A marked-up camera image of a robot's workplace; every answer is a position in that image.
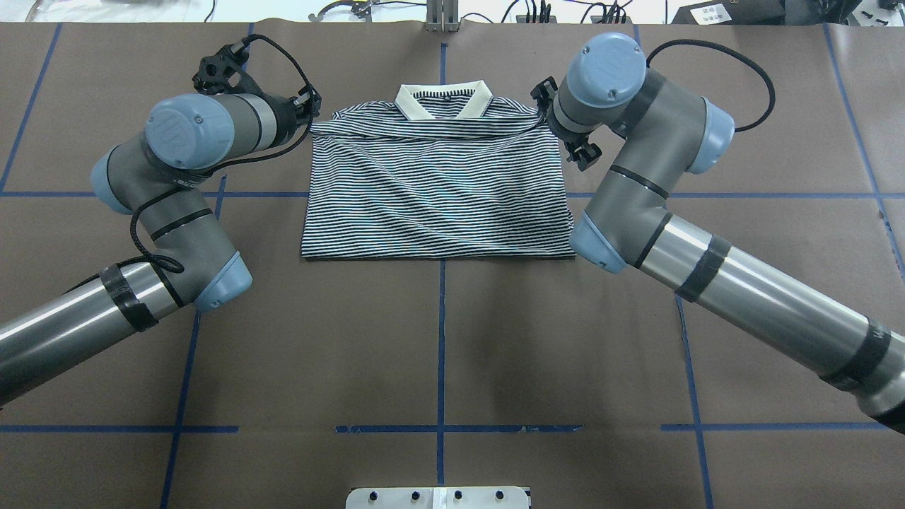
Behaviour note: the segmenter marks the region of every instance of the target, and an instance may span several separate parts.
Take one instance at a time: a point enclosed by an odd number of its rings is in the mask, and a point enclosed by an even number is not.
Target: white label
[[[691,9],[689,12],[694,16],[694,21],[698,22],[698,24],[717,24],[732,19],[723,4],[698,7],[697,9]]]

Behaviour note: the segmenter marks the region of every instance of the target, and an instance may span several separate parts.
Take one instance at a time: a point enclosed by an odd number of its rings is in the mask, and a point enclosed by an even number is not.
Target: black and white striped fabric
[[[311,134],[302,256],[575,254],[557,139],[483,82],[403,85]]]

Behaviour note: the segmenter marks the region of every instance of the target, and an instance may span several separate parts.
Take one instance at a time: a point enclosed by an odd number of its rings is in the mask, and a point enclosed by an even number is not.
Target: robotic arm
[[[685,172],[726,151],[733,119],[646,66],[623,34],[591,39],[557,88],[532,92],[548,126],[584,170],[606,125],[625,144],[582,214],[572,247],[617,274],[628,264],[699,303],[837,389],[869,417],[905,433],[905,341],[874,320],[675,216],[666,199]]]
[[[270,43],[295,65],[305,81],[299,97],[265,93],[244,71],[255,40]],[[320,96],[288,53],[257,34],[205,57],[193,82],[201,94],[161,101],[145,128],[91,172],[98,198],[132,215],[132,238],[143,255],[0,326],[0,406],[189,303],[207,312],[251,286],[245,263],[196,187],[219,168],[298,146],[318,114]],[[230,160],[283,145],[306,122],[305,133],[286,149]],[[138,222],[155,253],[138,240]]]

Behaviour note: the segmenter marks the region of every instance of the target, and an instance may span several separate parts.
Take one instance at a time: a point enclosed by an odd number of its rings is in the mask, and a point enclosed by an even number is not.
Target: blue plastic cap
[[[113,212],[131,214],[132,211],[127,209],[116,199],[116,195],[113,194],[113,189],[110,188],[110,179],[107,177],[107,164],[110,162],[110,154],[112,154],[115,149],[116,147],[110,149],[109,152],[104,154],[104,157],[100,158],[98,164],[94,165],[94,168],[91,169],[91,188],[94,189],[94,196],[104,202],[104,205],[110,207]]]
[[[207,288],[195,299],[195,307],[199,312],[209,312],[230,302],[240,293],[252,286],[252,273],[236,251],[233,257],[220,269]]]
[[[581,213],[581,219],[569,237],[569,245],[576,253],[609,273],[619,274],[625,268],[625,260],[600,233],[587,212]]]
[[[735,135],[735,121],[732,117],[714,106],[707,98],[702,98],[707,105],[707,122],[704,124],[704,138],[698,149],[698,156],[685,171],[700,175],[726,153],[732,136]]]
[[[647,63],[641,46],[618,32],[595,36],[568,66],[572,95],[592,108],[613,108],[628,102],[644,84]]]
[[[211,97],[187,93],[161,101],[145,124],[148,145],[173,168],[211,167],[233,146],[233,118]]]

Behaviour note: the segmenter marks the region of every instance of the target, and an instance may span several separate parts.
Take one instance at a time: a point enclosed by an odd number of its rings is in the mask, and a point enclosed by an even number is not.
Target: shirt collar
[[[457,91],[470,91],[472,97],[465,107],[456,115],[456,119],[479,119],[491,104],[493,94],[484,81],[458,83],[452,85],[402,85],[396,95],[395,104],[409,120],[435,120],[434,116],[424,109],[415,98],[419,92],[430,92],[443,95]]]

